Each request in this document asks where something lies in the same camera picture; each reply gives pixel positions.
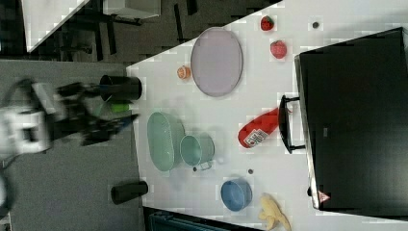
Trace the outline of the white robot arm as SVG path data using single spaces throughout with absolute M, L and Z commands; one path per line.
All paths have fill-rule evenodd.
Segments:
M 80 134 L 82 146 L 108 141 L 138 117 L 103 119 L 89 112 L 87 98 L 105 90 L 74 83 L 52 89 L 30 78 L 14 83 L 1 101 L 1 161 L 43 153 L 53 142 Z

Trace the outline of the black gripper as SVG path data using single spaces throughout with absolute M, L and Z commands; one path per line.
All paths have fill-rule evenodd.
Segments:
M 58 87 L 57 95 L 63 104 L 64 117 L 55 119 L 54 140 L 79 133 L 82 146 L 108 141 L 111 134 L 118 134 L 139 117 L 138 114 L 135 114 L 107 121 L 93 115 L 87 108 L 85 100 L 100 95 L 100 88 L 97 85 L 77 82 Z

